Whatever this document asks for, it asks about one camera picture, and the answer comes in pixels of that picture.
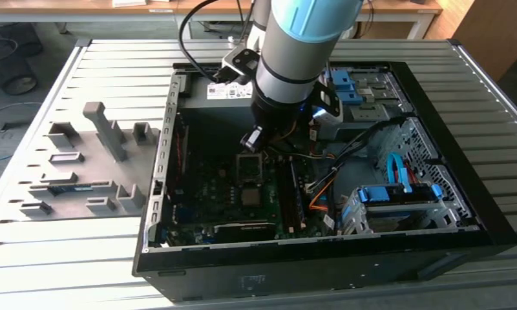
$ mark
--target floor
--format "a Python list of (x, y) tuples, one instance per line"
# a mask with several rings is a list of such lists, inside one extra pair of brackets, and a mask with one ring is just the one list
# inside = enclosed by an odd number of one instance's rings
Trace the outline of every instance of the floor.
[[(240, 25), (206, 25), (214, 29), (211, 32), (206, 32), (204, 26), (199, 23), (192, 25), (192, 35), (196, 39), (227, 38), (228, 35), (238, 36), (240, 34)], [(178, 37), (175, 22), (131, 23), (130, 28), (124, 27), (123, 23), (70, 23), (67, 28), (70, 34), (62, 35), (54, 23), (36, 24), (44, 51), (40, 55), (31, 57), (28, 62), (36, 73), (39, 86), (28, 94), (15, 97), (7, 96), (0, 90), (0, 107), (11, 103), (44, 101), (78, 38), (176, 39)], [(517, 62), (499, 84), (517, 104)], [(0, 158), (14, 154), (36, 112), (38, 105), (19, 105), (0, 112), (0, 119), (8, 123), (7, 132), (0, 133)], [(8, 160), (0, 161), (0, 175), (7, 164)]]

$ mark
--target aluminum work surface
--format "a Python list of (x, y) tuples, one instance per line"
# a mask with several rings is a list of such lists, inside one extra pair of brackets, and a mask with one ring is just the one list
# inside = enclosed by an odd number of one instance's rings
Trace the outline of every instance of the aluminum work surface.
[[(187, 43), (198, 61), (220, 61), (224, 41)], [(406, 61), (517, 232), (517, 112), (459, 47), (446, 41), (344, 41), (334, 61)], [(76, 48), (0, 180), (0, 309), (162, 307), (226, 309), (517, 308), (517, 247), (430, 282), (174, 305), (131, 274), (140, 218), (14, 220), (8, 183), (50, 113), (92, 99), (131, 126), (160, 128), (175, 40), (95, 40)]]

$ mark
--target blue plastic clip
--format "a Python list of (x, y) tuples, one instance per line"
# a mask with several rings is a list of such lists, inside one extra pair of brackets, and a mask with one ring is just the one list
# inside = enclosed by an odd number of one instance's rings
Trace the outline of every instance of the blue plastic clip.
[(359, 197), (363, 203), (368, 202), (368, 193), (366, 192), (364, 189), (359, 189)]
[(408, 180), (408, 170), (404, 166), (403, 157), (399, 153), (391, 152), (387, 157), (387, 177), (390, 183), (395, 183), (394, 164), (396, 163), (396, 171), (399, 173), (399, 182), (404, 185), (404, 192), (412, 192), (411, 182)]
[(440, 188), (439, 184), (432, 184), (431, 190), (434, 191), (435, 196), (436, 196), (439, 199), (443, 199), (443, 197), (444, 197), (446, 195), (444, 195), (443, 189)]

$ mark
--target wooden desk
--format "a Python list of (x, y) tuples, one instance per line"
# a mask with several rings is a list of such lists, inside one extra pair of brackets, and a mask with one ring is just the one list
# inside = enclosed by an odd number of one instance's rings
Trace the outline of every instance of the wooden desk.
[[(150, 1), (146, 6), (114, 8), (111, 0), (0, 0), (0, 21), (72, 22), (72, 21), (164, 21), (182, 22), (190, 10), (203, 0), (180, 0), (170, 3)], [(410, 0), (374, 0), (375, 21), (414, 22), (410, 39), (424, 37), (430, 24), (443, 9), (436, 0), (418, 5)], [(248, 13), (251, 0), (242, 0), (243, 12)], [(219, 0), (194, 17), (194, 21), (240, 20), (236, 0)], [(366, 4), (358, 21), (367, 21), (370, 7)], [(190, 27), (184, 33), (191, 38)]]

